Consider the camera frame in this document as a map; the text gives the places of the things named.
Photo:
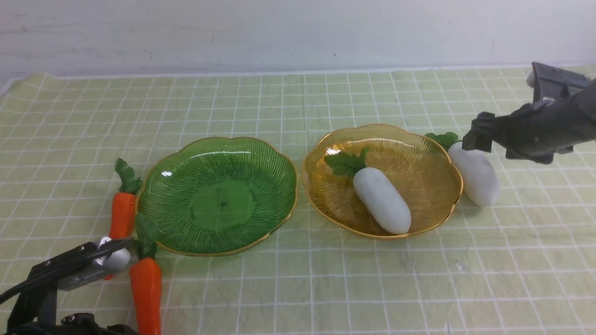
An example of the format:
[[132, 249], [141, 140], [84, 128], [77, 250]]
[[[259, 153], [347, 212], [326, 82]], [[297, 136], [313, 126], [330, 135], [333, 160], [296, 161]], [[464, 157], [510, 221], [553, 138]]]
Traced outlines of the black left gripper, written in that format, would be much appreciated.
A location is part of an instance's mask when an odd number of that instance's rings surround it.
[[5, 301], [16, 297], [7, 319], [6, 335], [136, 335], [125, 324], [102, 325], [95, 314], [75, 312], [58, 319], [58, 281], [27, 279], [5, 292]]

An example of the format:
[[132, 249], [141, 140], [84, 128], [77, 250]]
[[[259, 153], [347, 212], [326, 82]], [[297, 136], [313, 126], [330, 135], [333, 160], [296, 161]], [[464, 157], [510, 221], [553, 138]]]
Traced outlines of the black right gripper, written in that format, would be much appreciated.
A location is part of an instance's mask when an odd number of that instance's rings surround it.
[[508, 116], [481, 112], [463, 136], [462, 150], [492, 152], [494, 141], [505, 157], [549, 165], [555, 154], [568, 154], [579, 144], [595, 141], [595, 81], [580, 92], [535, 106], [525, 104]]

